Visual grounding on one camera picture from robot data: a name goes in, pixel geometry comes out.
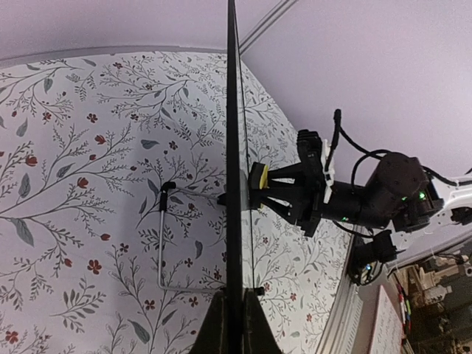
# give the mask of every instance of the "black clamp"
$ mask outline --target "black clamp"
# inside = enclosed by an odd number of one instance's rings
[[[161,198],[159,199],[159,211],[166,212],[167,211],[167,198],[169,197],[169,190],[174,190],[177,188],[177,184],[175,182],[165,182],[161,187]]]

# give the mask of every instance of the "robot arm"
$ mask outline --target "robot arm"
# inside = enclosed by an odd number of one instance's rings
[[[340,119],[341,112],[336,110],[338,134],[342,131]],[[377,150],[366,152],[355,165],[353,176],[365,158],[379,160],[365,186],[355,185],[354,177],[350,184],[335,181],[335,148],[336,145],[322,141],[317,132],[300,131],[300,163],[270,171],[263,164],[253,165],[249,175],[251,208],[266,205],[299,226],[307,237],[313,237],[321,219],[382,230],[359,250],[359,264],[389,262],[399,251],[438,227],[472,222],[470,179],[467,185],[460,183],[466,177],[452,183],[434,177],[415,157]],[[293,183],[284,182],[286,178]]]

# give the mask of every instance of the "black vertical pole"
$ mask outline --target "black vertical pole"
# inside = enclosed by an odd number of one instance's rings
[[[235,0],[228,0],[226,72],[226,309],[228,313],[229,354],[242,354],[243,352],[241,181],[237,115],[237,60],[239,58],[237,58],[236,40]]]

